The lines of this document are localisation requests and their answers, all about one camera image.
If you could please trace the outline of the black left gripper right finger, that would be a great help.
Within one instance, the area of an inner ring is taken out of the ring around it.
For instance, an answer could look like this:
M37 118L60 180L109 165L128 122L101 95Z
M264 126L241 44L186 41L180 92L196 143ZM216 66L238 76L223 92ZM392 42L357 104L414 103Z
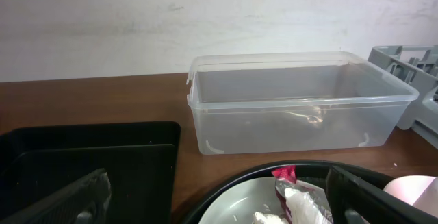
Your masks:
M326 178L326 198L334 224L436 224L437 218L391 196L338 167Z

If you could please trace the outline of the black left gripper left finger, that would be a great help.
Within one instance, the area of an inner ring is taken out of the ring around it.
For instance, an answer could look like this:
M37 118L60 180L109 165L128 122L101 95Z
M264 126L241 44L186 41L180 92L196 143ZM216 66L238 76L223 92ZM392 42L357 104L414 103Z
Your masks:
M5 224L105 223L112 187L97 169L36 203L1 220Z

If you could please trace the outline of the grey plate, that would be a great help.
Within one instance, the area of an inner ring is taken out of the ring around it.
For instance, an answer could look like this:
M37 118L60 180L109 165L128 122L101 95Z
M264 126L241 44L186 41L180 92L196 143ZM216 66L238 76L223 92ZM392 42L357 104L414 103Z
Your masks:
M207 208L199 224L253 223L253 214L285 213L275 190L274 177L251 179L231 187Z

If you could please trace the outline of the red snack wrapper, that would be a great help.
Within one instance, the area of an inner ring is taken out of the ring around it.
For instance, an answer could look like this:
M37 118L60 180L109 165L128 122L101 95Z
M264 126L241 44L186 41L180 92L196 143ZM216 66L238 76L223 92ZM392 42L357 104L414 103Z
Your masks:
M271 174L276 179L276 184L275 184L276 195L280 201L281 207L284 210L285 218L289 221L289 223L292 222L292 219L289 215L289 210L287 209L285 204L286 188L296 188L301 191L321 190L324 192L323 195L326 197L325 191L321 187L316 186L314 184L310 184L308 182L298 180L296 178L295 169L296 169L295 166L284 166L279 169L274 169L273 171L271 171Z

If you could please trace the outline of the white tissue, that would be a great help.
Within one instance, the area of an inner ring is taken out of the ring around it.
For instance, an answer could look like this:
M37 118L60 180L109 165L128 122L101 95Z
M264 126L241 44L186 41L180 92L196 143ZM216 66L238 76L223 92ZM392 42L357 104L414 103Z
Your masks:
M285 204L292 219L297 224L332 224L333 217L323 191L301 191L296 188L285 189ZM256 224L287 224L286 218L275 214L253 214Z

